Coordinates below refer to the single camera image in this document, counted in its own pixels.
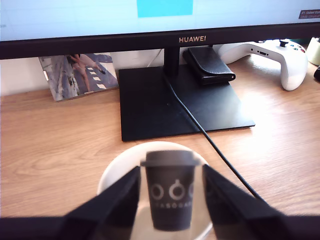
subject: monitor screen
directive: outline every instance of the monitor screen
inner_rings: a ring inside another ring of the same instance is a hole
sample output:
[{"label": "monitor screen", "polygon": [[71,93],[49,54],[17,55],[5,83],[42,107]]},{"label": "monitor screen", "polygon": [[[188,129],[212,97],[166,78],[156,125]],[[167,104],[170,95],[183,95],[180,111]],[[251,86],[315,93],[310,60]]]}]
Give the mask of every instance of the monitor screen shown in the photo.
[{"label": "monitor screen", "polygon": [[1,0],[0,41],[320,22],[320,0]]}]

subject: photograph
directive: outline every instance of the photograph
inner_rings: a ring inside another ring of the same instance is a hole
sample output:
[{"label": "photograph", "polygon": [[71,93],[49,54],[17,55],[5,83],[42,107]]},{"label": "photograph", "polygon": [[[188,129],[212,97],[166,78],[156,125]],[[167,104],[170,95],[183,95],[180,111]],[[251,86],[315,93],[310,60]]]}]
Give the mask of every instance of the photograph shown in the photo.
[{"label": "photograph", "polygon": [[55,101],[119,86],[110,53],[43,56],[39,61]]}]

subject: white game controller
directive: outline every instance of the white game controller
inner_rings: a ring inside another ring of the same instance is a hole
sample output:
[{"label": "white game controller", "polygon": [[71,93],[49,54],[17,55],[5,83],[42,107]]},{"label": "white game controller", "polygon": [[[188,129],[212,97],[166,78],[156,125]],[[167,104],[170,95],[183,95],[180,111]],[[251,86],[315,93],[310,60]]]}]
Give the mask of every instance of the white game controller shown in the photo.
[{"label": "white game controller", "polygon": [[256,54],[281,64],[281,84],[287,91],[295,90],[306,77],[308,59],[306,50],[290,40],[267,40],[264,42],[240,42],[213,47],[225,64],[244,56]]}]

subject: cup lid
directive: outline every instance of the cup lid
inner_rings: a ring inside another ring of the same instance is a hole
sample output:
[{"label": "cup lid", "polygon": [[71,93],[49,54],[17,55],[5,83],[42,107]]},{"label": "cup lid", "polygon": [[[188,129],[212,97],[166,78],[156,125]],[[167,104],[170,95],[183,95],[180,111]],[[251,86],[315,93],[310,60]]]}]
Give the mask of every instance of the cup lid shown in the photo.
[{"label": "cup lid", "polygon": [[197,166],[199,164],[200,161],[195,158],[194,153],[186,150],[149,151],[146,153],[145,161],[141,161],[143,167]]}]

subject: white wall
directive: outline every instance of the white wall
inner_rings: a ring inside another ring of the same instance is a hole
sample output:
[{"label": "white wall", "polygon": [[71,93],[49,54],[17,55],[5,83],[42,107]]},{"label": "white wall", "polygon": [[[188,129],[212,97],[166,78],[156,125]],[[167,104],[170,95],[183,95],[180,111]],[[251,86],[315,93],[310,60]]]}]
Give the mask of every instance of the white wall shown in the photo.
[{"label": "white wall", "polygon": [[[159,49],[143,51],[123,51],[111,54],[116,70],[146,67],[157,55]],[[153,62],[153,66],[163,65],[164,51]],[[48,83],[37,57],[0,60],[1,96],[47,89]]]}]

